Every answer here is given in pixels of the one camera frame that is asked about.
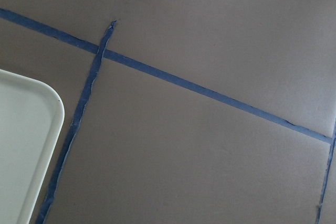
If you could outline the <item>white bear print tray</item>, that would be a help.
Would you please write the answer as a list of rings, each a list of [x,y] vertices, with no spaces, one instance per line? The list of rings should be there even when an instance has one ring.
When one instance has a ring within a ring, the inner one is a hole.
[[[1,70],[1,223],[29,223],[64,117],[49,85]]]

